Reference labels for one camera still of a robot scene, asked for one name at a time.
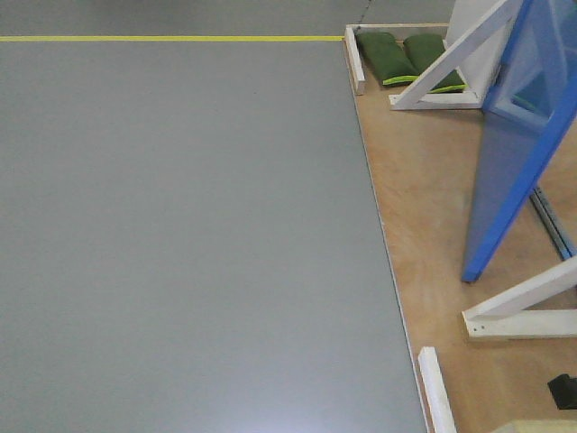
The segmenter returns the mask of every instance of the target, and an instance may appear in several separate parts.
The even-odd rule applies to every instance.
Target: wooden plank
[[[467,319],[471,339],[566,338],[577,336],[577,309],[521,311],[508,318]]]
[[[391,110],[399,110],[400,95],[389,95]],[[482,102],[473,92],[424,95],[409,109],[411,110],[457,110],[481,108]]]
[[[395,109],[410,109],[441,79],[457,68],[464,59],[481,46],[495,31],[517,14],[521,0],[500,0],[479,21],[449,46],[395,102]]]
[[[577,122],[563,138],[539,184],[565,232],[577,244]]]
[[[577,345],[572,341],[479,344],[466,337],[464,309],[559,263],[529,204],[482,278],[473,285],[460,280],[481,111],[391,111],[386,105],[394,93],[398,90],[381,88],[369,74],[365,94],[356,103],[415,360],[423,346],[435,347],[459,433],[488,433],[513,419],[575,420],[575,410],[557,409],[546,386],[567,365],[575,365]],[[552,201],[551,195],[558,193],[554,206],[576,198],[565,203],[563,222],[577,226],[572,212],[577,170],[570,163],[577,146],[567,143],[562,152],[558,162],[563,163],[563,176],[555,177],[547,193]],[[557,181],[563,188],[553,191]],[[577,290],[539,305],[576,307]]]
[[[577,257],[505,290],[463,312],[466,320],[505,317],[518,313],[577,284]]]
[[[568,419],[517,420],[497,428],[493,433],[575,433],[577,421]]]
[[[344,46],[348,54],[349,71],[353,79],[353,90],[355,95],[362,95],[364,93],[365,77],[362,71],[361,55],[357,48],[357,42],[354,39],[354,31],[351,25],[347,25],[344,29]]]
[[[435,348],[423,347],[418,364],[435,433],[457,433]]]

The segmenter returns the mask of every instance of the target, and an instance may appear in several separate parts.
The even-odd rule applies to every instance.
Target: white wooden frame
[[[467,309],[472,339],[577,337],[577,309],[525,310],[577,284],[577,257]]]
[[[433,32],[446,36],[445,53],[400,95],[389,96],[391,109],[481,108],[487,90],[496,77],[500,55],[522,1],[457,0],[448,25],[347,25],[344,40],[351,67],[354,93],[362,95],[365,86],[361,57],[354,39],[355,32],[391,32],[398,40],[405,39],[412,34]],[[488,6],[490,6],[489,9],[481,14],[480,18],[478,15],[472,17],[472,13],[484,11]],[[468,85],[463,93],[427,94],[454,69],[459,71]]]
[[[418,364],[435,433],[457,433],[435,348],[423,347]]]

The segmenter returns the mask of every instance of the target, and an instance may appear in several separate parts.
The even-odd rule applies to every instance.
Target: plywood board
[[[414,354],[437,350],[459,433],[487,433],[512,419],[577,419],[559,411],[546,383],[575,369],[573,340],[470,343],[461,311],[559,259],[526,206],[475,284],[462,283],[482,114],[392,112],[372,76],[357,98],[371,175]],[[569,290],[537,308],[577,307]]]
[[[563,139],[539,184],[566,234],[577,243],[577,123]]]

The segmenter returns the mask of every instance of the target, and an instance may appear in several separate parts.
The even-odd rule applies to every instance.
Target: gray floor
[[[0,58],[0,431],[425,431],[340,43]]]
[[[343,34],[448,22],[454,0],[0,0],[2,34]]]

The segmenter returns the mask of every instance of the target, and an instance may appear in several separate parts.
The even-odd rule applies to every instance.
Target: white wooden beam
[[[464,315],[470,339],[568,338],[577,336],[577,309],[521,311],[508,318]]]
[[[354,39],[352,25],[347,25],[344,29],[344,45],[349,60],[349,70],[351,71],[351,80],[353,82],[353,91],[355,95],[363,95],[366,79],[362,71],[361,56],[357,48],[357,42]]]
[[[577,284],[577,257],[559,263],[497,296],[463,312],[465,320],[506,317],[551,298]]]
[[[400,95],[389,95],[390,105],[398,109]],[[482,102],[474,92],[439,93],[424,95],[412,107],[413,110],[459,110],[481,108]]]
[[[418,364],[435,433],[457,433],[435,348],[423,347]]]
[[[517,16],[522,0],[500,0],[439,57],[421,76],[403,91],[394,110],[413,109],[419,99],[457,68],[494,32]]]

